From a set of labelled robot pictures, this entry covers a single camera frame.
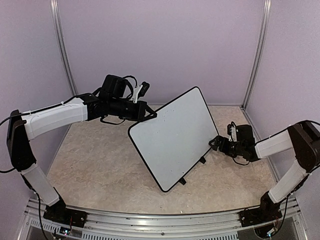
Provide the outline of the white whiteboard black frame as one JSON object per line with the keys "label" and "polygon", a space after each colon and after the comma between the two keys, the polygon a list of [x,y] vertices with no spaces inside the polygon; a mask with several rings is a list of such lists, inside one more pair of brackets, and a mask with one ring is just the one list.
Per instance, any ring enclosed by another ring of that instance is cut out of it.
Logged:
{"label": "white whiteboard black frame", "polygon": [[138,122],[128,136],[160,190],[169,192],[210,151],[219,135],[199,87],[158,108],[156,118]]}

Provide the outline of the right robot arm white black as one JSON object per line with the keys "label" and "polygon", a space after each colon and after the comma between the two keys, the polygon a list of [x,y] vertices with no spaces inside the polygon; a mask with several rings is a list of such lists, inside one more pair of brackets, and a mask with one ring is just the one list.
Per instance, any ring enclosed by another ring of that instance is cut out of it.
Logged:
{"label": "right robot arm white black", "polygon": [[320,124],[302,120],[260,141],[255,141],[250,125],[227,126],[229,137],[217,135],[208,144],[235,159],[242,157],[249,163],[292,149],[295,160],[289,170],[260,199],[256,218],[266,222],[279,209],[281,202],[297,191],[316,169],[320,167]]}

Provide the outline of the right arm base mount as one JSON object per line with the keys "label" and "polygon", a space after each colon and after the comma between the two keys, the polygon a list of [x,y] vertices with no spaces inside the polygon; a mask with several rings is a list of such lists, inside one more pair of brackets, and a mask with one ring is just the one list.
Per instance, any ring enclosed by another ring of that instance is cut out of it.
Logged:
{"label": "right arm base mount", "polygon": [[239,212],[240,223],[242,227],[248,227],[253,225],[258,225],[283,217],[280,210],[281,203],[274,203],[270,196],[269,191],[267,191],[260,198],[259,207],[255,208],[245,208]]}

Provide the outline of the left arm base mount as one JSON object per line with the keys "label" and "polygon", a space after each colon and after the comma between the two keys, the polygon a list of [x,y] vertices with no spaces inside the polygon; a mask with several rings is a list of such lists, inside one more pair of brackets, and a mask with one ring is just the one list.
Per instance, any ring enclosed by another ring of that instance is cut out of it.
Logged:
{"label": "left arm base mount", "polygon": [[78,228],[84,228],[87,216],[85,211],[67,208],[61,197],[52,206],[47,205],[43,214],[46,220]]}

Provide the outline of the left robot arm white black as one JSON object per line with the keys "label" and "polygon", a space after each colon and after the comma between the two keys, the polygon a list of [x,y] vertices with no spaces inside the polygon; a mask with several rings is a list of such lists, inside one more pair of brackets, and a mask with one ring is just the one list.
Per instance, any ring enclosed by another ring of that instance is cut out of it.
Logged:
{"label": "left robot arm white black", "polygon": [[144,97],[150,84],[142,82],[132,85],[129,79],[108,74],[101,87],[93,93],[84,93],[71,97],[58,104],[41,109],[19,112],[12,111],[1,121],[8,122],[6,144],[11,161],[11,170],[18,171],[25,183],[46,204],[46,214],[63,223],[70,218],[70,211],[57,190],[50,184],[30,146],[30,141],[52,130],[99,119],[106,123],[108,116],[118,117],[122,121],[144,122],[157,117]]}

